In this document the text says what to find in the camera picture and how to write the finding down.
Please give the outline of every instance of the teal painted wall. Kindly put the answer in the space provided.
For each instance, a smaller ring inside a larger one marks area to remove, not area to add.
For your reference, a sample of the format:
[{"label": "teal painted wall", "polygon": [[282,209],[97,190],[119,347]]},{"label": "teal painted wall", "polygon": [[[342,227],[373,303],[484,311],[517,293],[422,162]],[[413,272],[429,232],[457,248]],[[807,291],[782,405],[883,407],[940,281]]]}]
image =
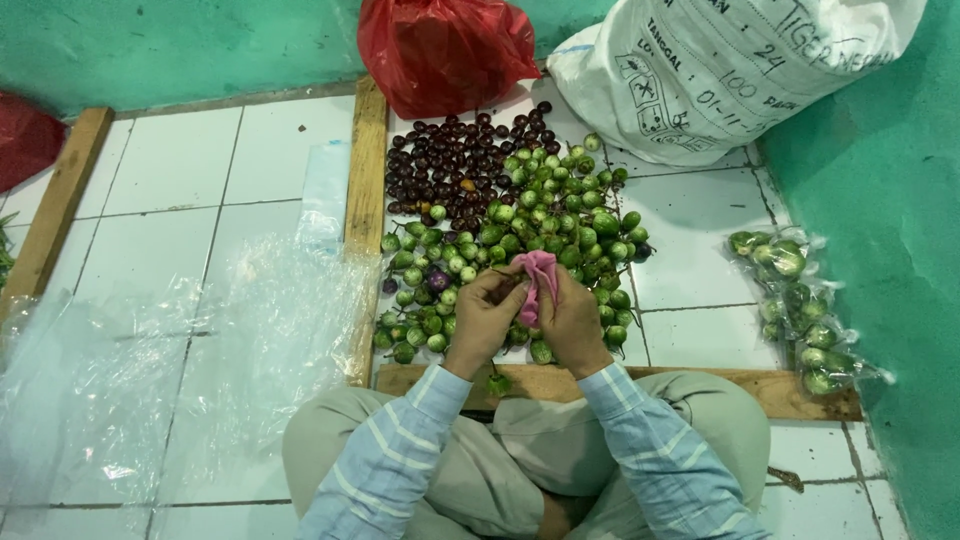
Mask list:
[{"label": "teal painted wall", "polygon": [[863,401],[913,537],[960,530],[960,4],[904,56],[764,137],[795,220],[829,238],[859,351],[898,376]]},{"label": "teal painted wall", "polygon": [[[614,0],[520,0],[537,55]],[[0,0],[0,88],[61,114],[352,80],[360,0]]]}]

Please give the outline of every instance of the person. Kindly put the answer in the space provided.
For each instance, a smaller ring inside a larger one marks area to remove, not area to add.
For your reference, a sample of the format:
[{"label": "person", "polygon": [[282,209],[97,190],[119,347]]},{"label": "person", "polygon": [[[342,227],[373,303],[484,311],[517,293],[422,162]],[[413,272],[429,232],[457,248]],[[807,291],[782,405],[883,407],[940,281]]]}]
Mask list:
[{"label": "person", "polygon": [[602,340],[594,296],[557,267],[539,324],[585,398],[501,401],[459,416],[527,297],[522,268],[460,290],[442,365],[403,397],[362,388],[306,403],[283,436],[302,540],[753,539],[770,452],[759,404],[735,384],[674,371],[633,381]]}]

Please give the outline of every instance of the right hand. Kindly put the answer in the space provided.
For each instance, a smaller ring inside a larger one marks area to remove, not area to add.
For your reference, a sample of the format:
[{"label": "right hand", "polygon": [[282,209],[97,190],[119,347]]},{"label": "right hand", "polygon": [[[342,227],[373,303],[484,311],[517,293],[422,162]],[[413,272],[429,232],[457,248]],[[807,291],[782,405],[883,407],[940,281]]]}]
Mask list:
[{"label": "right hand", "polygon": [[538,320],[553,356],[574,379],[585,379],[613,363],[603,342],[596,297],[557,265],[557,304],[546,279],[538,277]]}]

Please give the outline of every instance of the sleeve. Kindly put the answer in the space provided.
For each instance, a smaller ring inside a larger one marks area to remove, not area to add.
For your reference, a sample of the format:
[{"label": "sleeve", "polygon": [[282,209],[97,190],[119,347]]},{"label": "sleeve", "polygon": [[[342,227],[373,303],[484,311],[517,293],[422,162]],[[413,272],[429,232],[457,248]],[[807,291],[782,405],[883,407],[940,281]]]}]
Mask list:
[{"label": "sleeve", "polygon": [[300,520],[301,540],[403,536],[471,383],[439,365],[350,435]]},{"label": "sleeve", "polygon": [[771,537],[707,441],[667,403],[638,388],[623,366],[611,364],[579,384],[657,538]]}]

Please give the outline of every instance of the wooden board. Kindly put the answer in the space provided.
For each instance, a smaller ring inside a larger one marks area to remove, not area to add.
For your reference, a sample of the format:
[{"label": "wooden board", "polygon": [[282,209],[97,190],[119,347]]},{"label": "wooden board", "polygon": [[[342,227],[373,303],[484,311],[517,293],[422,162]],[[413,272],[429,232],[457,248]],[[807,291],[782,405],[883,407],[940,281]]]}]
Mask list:
[{"label": "wooden board", "polygon": [[0,317],[10,311],[12,298],[39,296],[47,288],[112,121],[113,109],[106,107],[85,109],[77,118],[7,277],[0,297]]},{"label": "wooden board", "polygon": [[[425,365],[385,364],[377,372],[376,389],[385,394],[402,396],[423,375]],[[628,367],[634,379],[684,368]],[[497,364],[497,370],[514,382],[510,396],[568,403],[584,397],[570,372],[559,366]],[[723,377],[738,384],[754,396],[769,418],[794,420],[860,421],[863,415],[856,392],[851,390],[807,398],[798,388],[797,376],[787,370],[695,369]],[[465,410],[490,410],[497,400],[485,390],[483,381],[490,368],[480,370],[470,390]]]},{"label": "wooden board", "polygon": [[[350,149],[350,174],[347,188],[347,219],[344,240],[358,257],[379,254],[383,234],[383,175],[387,158],[387,100],[373,77],[357,81],[353,107],[353,144]],[[373,317],[376,315],[376,291],[379,284],[357,283],[369,290],[363,306],[363,318],[353,336],[354,357],[359,368],[348,374],[348,383],[370,387],[373,362]]]}]

